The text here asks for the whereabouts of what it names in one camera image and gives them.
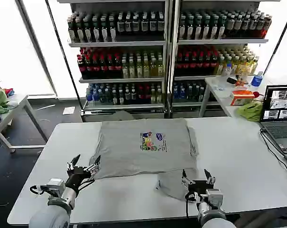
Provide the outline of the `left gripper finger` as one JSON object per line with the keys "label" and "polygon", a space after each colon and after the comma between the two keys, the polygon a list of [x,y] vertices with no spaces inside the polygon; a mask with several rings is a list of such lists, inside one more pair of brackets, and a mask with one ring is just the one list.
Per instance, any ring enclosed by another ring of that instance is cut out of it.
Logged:
{"label": "left gripper finger", "polygon": [[93,178],[95,174],[98,173],[100,170],[100,159],[101,159],[101,156],[99,155],[93,164],[89,165],[88,167],[84,169],[86,172],[90,173],[91,178]]}
{"label": "left gripper finger", "polygon": [[79,161],[79,158],[80,158],[80,155],[77,155],[70,162],[67,163],[67,174],[68,175],[71,175],[74,173],[74,169],[76,167],[76,164]]}

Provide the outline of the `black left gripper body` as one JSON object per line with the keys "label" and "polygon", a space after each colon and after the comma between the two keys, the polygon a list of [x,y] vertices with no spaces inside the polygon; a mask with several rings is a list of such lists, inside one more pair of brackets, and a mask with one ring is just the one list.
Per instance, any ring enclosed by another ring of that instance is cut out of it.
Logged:
{"label": "black left gripper body", "polygon": [[90,171],[85,170],[85,167],[74,166],[67,170],[68,179],[65,182],[67,188],[79,190],[79,187],[84,179],[90,178]]}

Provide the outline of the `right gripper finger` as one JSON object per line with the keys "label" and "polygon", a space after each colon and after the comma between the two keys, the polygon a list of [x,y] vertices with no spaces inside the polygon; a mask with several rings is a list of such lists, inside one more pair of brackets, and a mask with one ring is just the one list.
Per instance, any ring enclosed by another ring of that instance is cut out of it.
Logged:
{"label": "right gripper finger", "polygon": [[181,181],[182,181],[182,183],[183,183],[184,186],[189,186],[189,185],[192,185],[192,184],[193,184],[193,181],[190,180],[190,179],[188,179],[185,170],[183,170],[183,172],[182,172]]}
{"label": "right gripper finger", "polygon": [[205,173],[205,176],[207,178],[206,183],[207,184],[215,184],[215,177],[213,177],[207,169],[204,169],[204,173]]}

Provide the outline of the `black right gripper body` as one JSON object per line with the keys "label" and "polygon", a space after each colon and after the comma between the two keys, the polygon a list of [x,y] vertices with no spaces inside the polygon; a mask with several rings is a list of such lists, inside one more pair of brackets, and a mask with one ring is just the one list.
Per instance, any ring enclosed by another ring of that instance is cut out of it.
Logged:
{"label": "black right gripper body", "polygon": [[188,191],[190,194],[197,193],[198,195],[205,194],[209,184],[205,180],[191,181],[188,184]]}

